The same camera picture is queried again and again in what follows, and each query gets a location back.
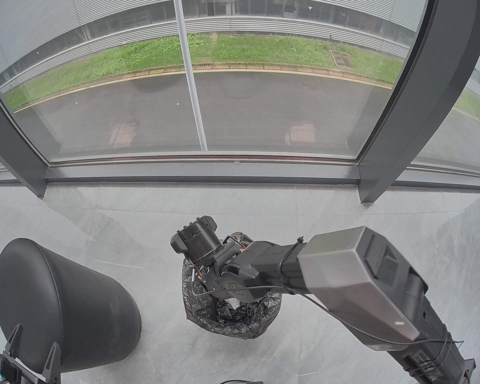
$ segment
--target manhole cover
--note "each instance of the manhole cover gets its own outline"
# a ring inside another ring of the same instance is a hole
[[[332,53],[333,61],[337,67],[352,68],[352,58],[348,53],[332,50],[330,50],[330,52]]]
[[[311,91],[314,91],[318,88],[317,83],[313,81],[302,81],[301,84],[303,85],[303,88],[310,89]]]

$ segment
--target concrete utility cover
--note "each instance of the concrete utility cover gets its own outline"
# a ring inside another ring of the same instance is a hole
[[[330,50],[333,61],[337,67],[352,67],[352,58],[348,53]]]

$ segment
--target green lawn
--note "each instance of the green lawn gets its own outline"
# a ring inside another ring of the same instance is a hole
[[[455,106],[480,119],[480,98],[469,91],[463,91]]]
[[[336,49],[350,54],[353,64],[350,72],[388,83],[395,82],[402,67],[402,61],[379,53],[293,36],[219,34],[213,43],[210,35],[193,34],[189,36],[189,47],[193,64],[247,62],[320,68],[335,67],[330,49]],[[177,36],[140,41],[54,68],[7,92],[5,99],[15,110],[102,77],[176,65],[183,65]]]

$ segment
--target plastic bag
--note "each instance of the plastic bag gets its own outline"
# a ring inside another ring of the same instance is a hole
[[[231,236],[245,247],[252,242],[240,232]],[[268,293],[253,303],[240,303],[236,309],[227,300],[211,295],[195,297],[192,293],[192,269],[192,264],[185,259],[182,269],[183,304],[187,319],[199,327],[219,335],[254,339],[262,335],[278,315],[282,302],[279,293]],[[197,294],[206,292],[198,279],[194,280],[193,289]]]

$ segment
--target asphalt pavement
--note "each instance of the asphalt pavement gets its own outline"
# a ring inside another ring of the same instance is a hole
[[[195,74],[195,82],[211,151],[354,158],[391,93],[292,73],[203,72]],[[200,150],[185,74],[86,89],[27,108],[16,118],[49,160]],[[418,160],[480,165],[479,124],[451,111]]]

